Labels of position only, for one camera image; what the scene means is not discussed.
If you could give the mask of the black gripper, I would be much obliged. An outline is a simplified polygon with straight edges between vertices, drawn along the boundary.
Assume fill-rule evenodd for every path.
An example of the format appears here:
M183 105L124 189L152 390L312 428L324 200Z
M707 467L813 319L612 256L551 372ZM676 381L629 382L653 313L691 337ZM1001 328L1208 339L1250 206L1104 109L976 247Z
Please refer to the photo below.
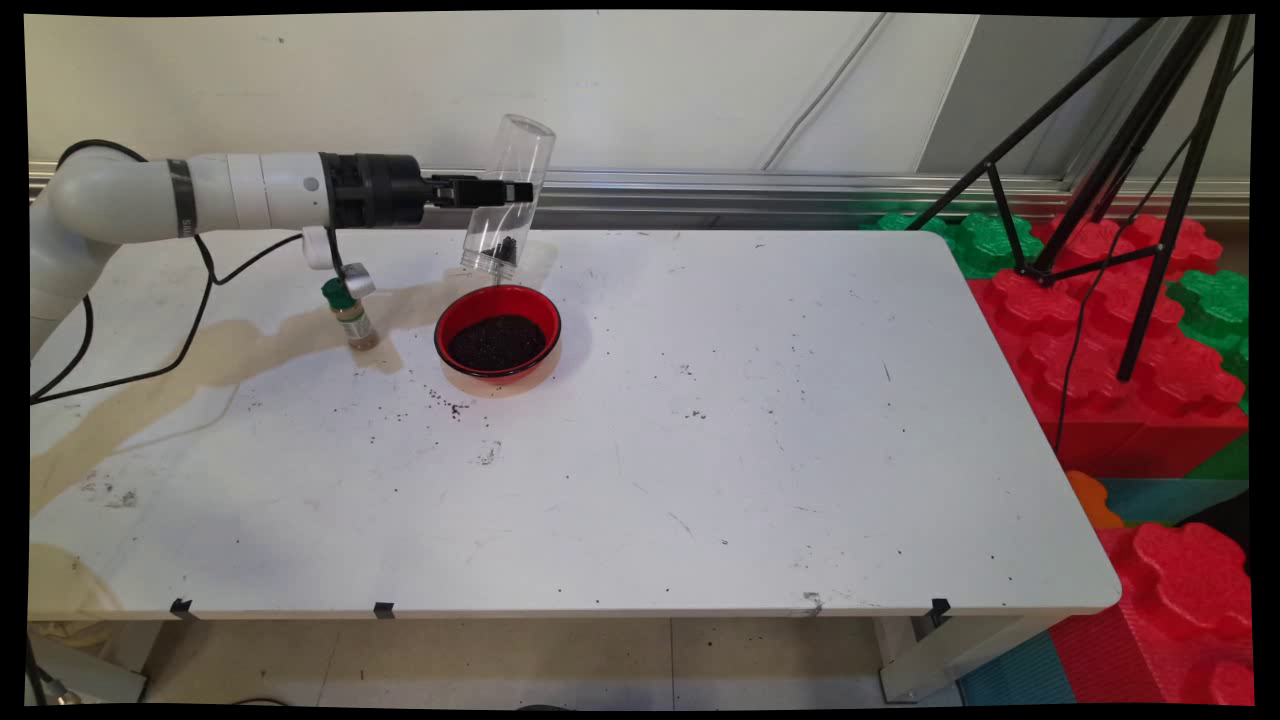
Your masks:
M503 208L534 201L534 186L466 174L431 174L399 154L323 152L329 225L335 229L417 227L426 205Z

